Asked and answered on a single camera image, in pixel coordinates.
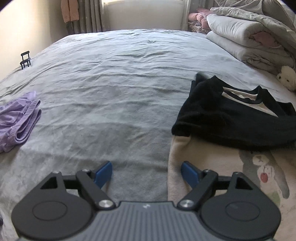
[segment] beige blanket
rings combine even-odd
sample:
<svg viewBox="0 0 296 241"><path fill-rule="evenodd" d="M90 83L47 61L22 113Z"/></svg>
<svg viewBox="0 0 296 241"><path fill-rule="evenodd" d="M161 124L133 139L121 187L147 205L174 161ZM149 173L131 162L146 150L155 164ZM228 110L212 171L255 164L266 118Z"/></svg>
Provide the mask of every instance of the beige blanket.
<svg viewBox="0 0 296 241"><path fill-rule="evenodd" d="M189 191L180 168L189 161L201 170L211 169L231 176L239 171L247 175L280 208L282 222L278 241L296 237L296 148L251 152L227 148L193 137L173 136L168 163L168 199L177 203Z"/></svg>

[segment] black shirt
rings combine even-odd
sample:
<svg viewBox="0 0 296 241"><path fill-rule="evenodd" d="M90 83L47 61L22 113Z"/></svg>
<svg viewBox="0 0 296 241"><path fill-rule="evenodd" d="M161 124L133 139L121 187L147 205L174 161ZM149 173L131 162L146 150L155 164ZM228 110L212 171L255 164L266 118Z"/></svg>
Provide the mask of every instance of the black shirt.
<svg viewBox="0 0 296 241"><path fill-rule="evenodd" d="M296 112L260 86L246 91L197 74L172 134L245 150L276 148L296 141Z"/></svg>

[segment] purple garment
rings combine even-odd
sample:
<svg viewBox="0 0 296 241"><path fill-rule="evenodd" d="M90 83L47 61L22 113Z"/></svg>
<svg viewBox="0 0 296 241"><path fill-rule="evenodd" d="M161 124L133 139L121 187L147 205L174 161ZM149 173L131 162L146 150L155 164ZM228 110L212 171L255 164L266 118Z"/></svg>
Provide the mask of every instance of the purple garment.
<svg viewBox="0 0 296 241"><path fill-rule="evenodd" d="M0 153L24 143L41 115L40 100L32 91L0 106Z"/></svg>

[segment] bed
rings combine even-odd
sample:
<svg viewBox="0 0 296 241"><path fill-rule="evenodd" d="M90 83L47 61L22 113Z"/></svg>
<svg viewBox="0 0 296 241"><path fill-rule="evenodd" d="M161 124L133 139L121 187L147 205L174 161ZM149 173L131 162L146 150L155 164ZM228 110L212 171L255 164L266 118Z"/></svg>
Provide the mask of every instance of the bed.
<svg viewBox="0 0 296 241"><path fill-rule="evenodd" d="M275 76L236 60L203 34L185 31L71 35L31 63L0 81L0 105L34 90L42 109L28 141L0 154L4 241L17 238L13 207L53 170L70 175L108 160L114 172L106 190L113 200L167 200L171 127L197 72L237 88L261 85L296 107L295 94ZM295 188L290 195L295 209Z"/></svg>

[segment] stuffed animal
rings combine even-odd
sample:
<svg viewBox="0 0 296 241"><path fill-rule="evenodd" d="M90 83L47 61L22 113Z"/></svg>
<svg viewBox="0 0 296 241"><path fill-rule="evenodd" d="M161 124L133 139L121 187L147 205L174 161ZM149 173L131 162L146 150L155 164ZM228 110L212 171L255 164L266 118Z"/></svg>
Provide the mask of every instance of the stuffed animal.
<svg viewBox="0 0 296 241"><path fill-rule="evenodd" d="M283 66L281 68L281 73L278 74L276 78L288 90L296 91L296 73L291 67Z"/></svg>

